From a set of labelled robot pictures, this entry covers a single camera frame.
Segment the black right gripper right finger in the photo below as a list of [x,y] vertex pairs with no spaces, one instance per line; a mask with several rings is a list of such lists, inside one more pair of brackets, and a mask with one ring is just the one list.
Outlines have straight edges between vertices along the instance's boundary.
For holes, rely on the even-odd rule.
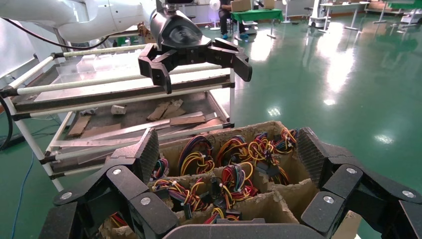
[[306,226],[330,238],[351,211],[384,238],[421,237],[418,191],[366,169],[346,148],[321,141],[309,127],[298,132],[297,154],[318,188],[301,216]]

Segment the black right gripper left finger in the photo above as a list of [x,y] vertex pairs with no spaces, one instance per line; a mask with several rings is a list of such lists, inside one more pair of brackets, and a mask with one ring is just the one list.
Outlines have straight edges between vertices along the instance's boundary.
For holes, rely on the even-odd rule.
[[179,224],[171,209],[148,187],[159,157],[155,129],[117,149],[105,165],[54,198],[53,237],[91,239],[112,214],[119,214],[139,239],[161,239]]

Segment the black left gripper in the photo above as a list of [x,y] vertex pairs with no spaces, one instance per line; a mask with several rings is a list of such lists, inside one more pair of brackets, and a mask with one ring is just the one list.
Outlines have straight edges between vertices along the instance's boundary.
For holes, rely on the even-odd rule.
[[155,12],[150,21],[150,31],[156,44],[148,43],[138,57],[140,74],[150,78],[154,86],[161,86],[167,94],[172,93],[169,72],[180,65],[206,62],[231,68],[245,82],[252,78],[252,66],[243,48],[215,38],[211,41],[181,11],[165,9]]

